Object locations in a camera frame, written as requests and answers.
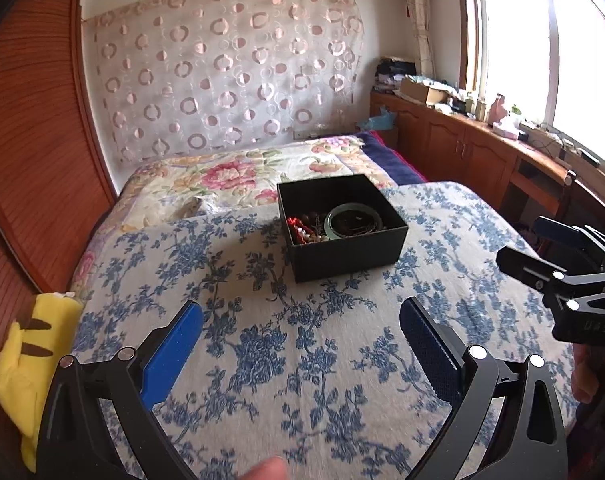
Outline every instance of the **window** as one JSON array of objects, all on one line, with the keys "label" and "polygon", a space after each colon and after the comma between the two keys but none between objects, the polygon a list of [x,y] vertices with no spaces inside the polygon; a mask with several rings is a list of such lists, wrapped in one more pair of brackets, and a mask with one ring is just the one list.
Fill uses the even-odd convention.
[{"label": "window", "polygon": [[605,19],[591,0],[479,0],[479,92],[605,162]]}]

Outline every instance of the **wooden wardrobe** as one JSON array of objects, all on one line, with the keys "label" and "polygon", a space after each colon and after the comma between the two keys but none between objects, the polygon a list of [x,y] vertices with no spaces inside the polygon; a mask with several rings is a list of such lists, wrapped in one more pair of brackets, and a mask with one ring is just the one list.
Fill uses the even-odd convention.
[{"label": "wooden wardrobe", "polygon": [[[96,140],[79,0],[15,0],[0,22],[0,348],[38,292],[67,290],[115,194]],[[26,474],[0,407],[0,475]]]}]

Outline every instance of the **dark blue blanket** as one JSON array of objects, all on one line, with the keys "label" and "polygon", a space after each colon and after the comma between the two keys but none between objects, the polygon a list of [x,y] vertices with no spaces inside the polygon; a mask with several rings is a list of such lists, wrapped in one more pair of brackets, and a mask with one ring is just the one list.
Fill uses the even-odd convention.
[{"label": "dark blue blanket", "polygon": [[399,186],[427,182],[426,178],[398,152],[386,147],[375,132],[358,132],[355,136],[364,142],[362,151],[385,170]]}]

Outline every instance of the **black box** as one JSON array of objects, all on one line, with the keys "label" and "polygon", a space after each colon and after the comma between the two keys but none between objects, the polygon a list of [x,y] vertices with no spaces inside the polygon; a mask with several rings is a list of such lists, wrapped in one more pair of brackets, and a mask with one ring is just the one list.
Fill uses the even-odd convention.
[{"label": "black box", "polygon": [[[340,240],[294,244],[287,218],[300,218],[312,211],[328,213],[349,202],[373,207],[385,229]],[[296,283],[395,264],[409,230],[384,195],[362,174],[278,184],[278,203]]]}]

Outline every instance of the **hand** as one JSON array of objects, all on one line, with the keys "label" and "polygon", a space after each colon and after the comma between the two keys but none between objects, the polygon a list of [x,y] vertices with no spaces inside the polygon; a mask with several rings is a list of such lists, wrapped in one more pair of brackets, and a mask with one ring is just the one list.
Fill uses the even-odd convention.
[{"label": "hand", "polygon": [[288,480],[287,465],[279,456],[271,457],[252,467],[240,480]]},{"label": "hand", "polygon": [[573,373],[571,390],[575,400],[589,404],[598,391],[598,378],[589,368],[590,348],[587,345],[573,344]]}]

